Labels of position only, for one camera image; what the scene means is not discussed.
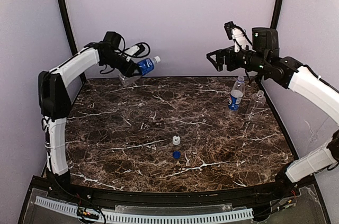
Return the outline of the Pocari Sweat bottle blue label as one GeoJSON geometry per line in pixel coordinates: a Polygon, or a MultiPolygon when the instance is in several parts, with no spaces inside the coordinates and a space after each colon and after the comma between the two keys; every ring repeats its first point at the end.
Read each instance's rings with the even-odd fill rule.
{"type": "Polygon", "coordinates": [[[136,63],[137,68],[133,71],[132,77],[124,76],[123,74],[119,74],[119,80],[123,86],[131,85],[135,83],[137,80],[147,75],[151,71],[154,70],[155,65],[160,63],[161,58],[159,56],[153,58],[146,58],[136,63]]]}

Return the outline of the Pepsi bottle blue label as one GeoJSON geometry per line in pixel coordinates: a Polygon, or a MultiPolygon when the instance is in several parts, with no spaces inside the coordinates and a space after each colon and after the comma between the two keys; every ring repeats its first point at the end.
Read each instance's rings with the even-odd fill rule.
{"type": "Polygon", "coordinates": [[[238,76],[229,94],[227,115],[231,118],[238,113],[242,98],[245,93],[245,78],[238,76]]]}

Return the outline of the clear bottle white cap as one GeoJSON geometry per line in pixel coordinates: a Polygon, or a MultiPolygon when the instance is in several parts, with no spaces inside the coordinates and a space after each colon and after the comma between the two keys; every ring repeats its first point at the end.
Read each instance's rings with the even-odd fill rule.
{"type": "Polygon", "coordinates": [[[260,116],[264,111],[265,102],[266,97],[263,90],[259,90],[257,93],[254,93],[247,107],[245,119],[247,121],[251,121],[260,116]]]}

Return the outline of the white sport bottle cap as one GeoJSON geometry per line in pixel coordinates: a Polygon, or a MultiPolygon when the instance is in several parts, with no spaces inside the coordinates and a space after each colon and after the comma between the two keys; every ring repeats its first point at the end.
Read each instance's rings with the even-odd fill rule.
{"type": "Polygon", "coordinates": [[[172,143],[173,143],[173,145],[176,145],[176,146],[179,145],[181,143],[180,136],[173,136],[172,143]]]}

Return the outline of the blue bottle cap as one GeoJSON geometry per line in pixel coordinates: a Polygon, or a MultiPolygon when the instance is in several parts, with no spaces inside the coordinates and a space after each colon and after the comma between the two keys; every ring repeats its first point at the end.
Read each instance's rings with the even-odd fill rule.
{"type": "Polygon", "coordinates": [[[174,151],[172,153],[172,156],[174,159],[179,159],[181,157],[181,152],[180,151],[174,151]]]}

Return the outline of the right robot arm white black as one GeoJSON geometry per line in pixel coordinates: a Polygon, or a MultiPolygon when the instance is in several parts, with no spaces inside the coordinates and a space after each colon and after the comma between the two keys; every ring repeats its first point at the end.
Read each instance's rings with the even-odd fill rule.
{"type": "MultiPolygon", "coordinates": [[[[272,28],[252,28],[252,38],[245,30],[227,22],[226,35],[233,46],[210,52],[206,58],[217,71],[239,68],[272,79],[285,89],[302,96],[338,123],[338,90],[308,66],[292,57],[279,56],[278,32],[272,28]]],[[[275,192],[290,191],[300,180],[324,169],[338,166],[338,132],[307,155],[285,165],[275,177],[275,192]]]]}

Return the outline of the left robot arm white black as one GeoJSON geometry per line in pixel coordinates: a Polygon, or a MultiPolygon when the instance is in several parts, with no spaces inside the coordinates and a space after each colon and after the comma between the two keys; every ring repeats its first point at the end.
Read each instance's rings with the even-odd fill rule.
{"type": "Polygon", "coordinates": [[[73,102],[68,86],[94,65],[111,67],[126,77],[140,73],[133,61],[147,50],[146,44],[137,43],[127,48],[123,37],[113,31],[99,42],[90,42],[77,54],[38,76],[39,106],[42,129],[45,132],[48,175],[59,184],[70,184],[66,160],[65,129],[73,102]]]}

